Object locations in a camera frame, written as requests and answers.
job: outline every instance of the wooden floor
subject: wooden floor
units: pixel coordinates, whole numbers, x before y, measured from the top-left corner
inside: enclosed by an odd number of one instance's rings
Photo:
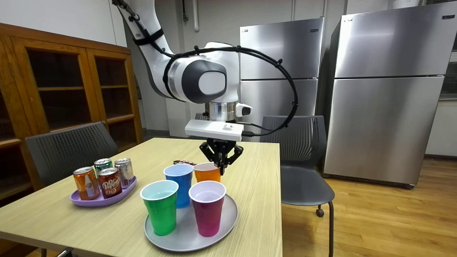
[[[427,159],[412,190],[330,180],[334,256],[457,256],[457,162]],[[284,256],[327,256],[328,216],[282,206]]]

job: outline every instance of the orange cup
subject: orange cup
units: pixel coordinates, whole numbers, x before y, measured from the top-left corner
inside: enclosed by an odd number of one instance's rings
[[[220,170],[214,163],[202,163],[194,167],[197,182],[214,180],[220,182]]]

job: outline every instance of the refrigerator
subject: refrigerator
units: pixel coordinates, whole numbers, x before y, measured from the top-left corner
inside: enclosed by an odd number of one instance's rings
[[[294,20],[240,27],[240,44],[262,52],[282,66],[298,93],[297,114],[312,116],[318,92],[322,19]],[[292,92],[282,74],[258,59],[241,54],[240,102],[252,107],[242,120],[260,124],[265,114],[287,116]]]
[[[455,10],[447,3],[341,17],[331,40],[324,174],[417,184]]]

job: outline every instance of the black cable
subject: black cable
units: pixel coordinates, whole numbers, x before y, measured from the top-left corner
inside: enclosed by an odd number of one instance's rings
[[[257,127],[257,129],[261,129],[261,130],[267,130],[267,132],[271,132],[270,129],[265,129],[260,124],[255,124],[255,123],[244,123],[244,122],[237,122],[238,124],[244,124],[244,126],[251,126],[251,127]]]
[[[277,129],[274,130],[268,130],[267,133],[260,133],[260,134],[255,134],[252,132],[242,132],[242,136],[247,136],[247,137],[252,137],[252,136],[268,136],[268,134],[272,134],[275,133],[277,130],[282,129],[282,127],[287,127],[287,124],[290,123],[290,120],[295,116],[295,112],[297,112],[297,106],[298,106],[298,96],[297,96],[297,89],[295,89],[295,84],[291,79],[291,76],[287,73],[287,70],[282,67],[282,60],[274,60],[271,59],[270,56],[261,53],[261,52],[257,52],[254,49],[245,49],[245,47],[241,47],[241,46],[237,46],[237,47],[217,47],[217,49],[198,49],[197,46],[194,47],[192,52],[184,52],[184,53],[178,53],[178,54],[171,54],[171,53],[167,53],[164,52],[164,49],[160,49],[160,46],[157,46],[155,43],[155,37],[151,37],[151,34],[148,34],[148,32],[142,27],[142,25],[140,23],[140,16],[137,13],[134,13],[131,10],[131,7],[124,2],[124,0],[112,0],[112,5],[124,9],[130,17],[128,17],[128,22],[134,22],[138,27],[138,30],[141,32],[142,37],[144,39],[152,39],[150,40],[150,44],[152,49],[155,49],[158,53],[170,57],[167,66],[165,66],[165,70],[164,70],[164,76],[162,76],[162,82],[167,87],[167,92],[171,94],[171,90],[168,87],[168,70],[171,67],[171,64],[178,60],[178,59],[184,59],[184,57],[191,57],[191,56],[200,56],[201,53],[211,53],[211,52],[235,52],[235,53],[242,53],[242,54],[247,54],[247,56],[252,56],[252,57],[257,57],[265,63],[270,63],[272,67],[275,67],[277,70],[280,70],[282,73],[282,76],[287,79],[291,90],[292,90],[292,94],[294,94],[294,102],[292,102],[292,107],[288,113],[288,116],[285,117],[285,120],[282,122],[282,124],[280,124]]]
[[[252,132],[244,132],[242,136],[245,137],[254,137],[254,136],[268,136],[268,134],[272,134],[275,133],[277,130],[282,129],[282,127],[287,127],[287,124],[290,123],[290,120],[294,117],[294,114],[297,113],[297,106],[298,106],[298,96],[297,96],[297,89],[295,89],[295,84],[291,79],[291,76],[288,74],[288,72],[282,67],[281,62],[282,60],[274,60],[271,59],[270,56],[261,53],[261,52],[257,52],[254,49],[245,49],[245,47],[241,47],[241,46],[237,46],[237,47],[217,47],[217,49],[198,49],[194,50],[194,52],[184,52],[184,53],[178,53],[178,54],[174,54],[167,66],[165,66],[165,72],[164,72],[164,76],[162,76],[162,82],[165,84],[165,87],[168,89],[168,70],[171,67],[171,64],[178,60],[178,59],[184,59],[184,57],[191,57],[191,56],[197,56],[197,54],[201,54],[201,53],[211,53],[211,52],[235,52],[235,53],[242,53],[242,54],[248,54],[248,56],[252,56],[252,57],[257,57],[265,63],[270,63],[272,67],[275,67],[277,70],[281,72],[281,74],[287,79],[291,90],[292,90],[292,94],[294,94],[294,102],[292,102],[292,107],[288,113],[288,116],[285,117],[285,120],[275,129],[267,132],[267,133],[252,133]]]

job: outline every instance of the can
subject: can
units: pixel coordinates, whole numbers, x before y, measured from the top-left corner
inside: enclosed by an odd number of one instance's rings
[[[98,159],[98,160],[95,160],[94,167],[95,167],[97,173],[100,173],[104,169],[112,167],[112,163],[110,159]]]
[[[104,199],[112,197],[121,193],[121,179],[118,169],[108,167],[98,173],[98,183]]]
[[[130,159],[118,159],[114,162],[114,167],[118,169],[122,184],[127,186],[132,180],[132,169]]]
[[[100,186],[92,167],[74,170],[72,179],[81,200],[94,200],[100,196]]]

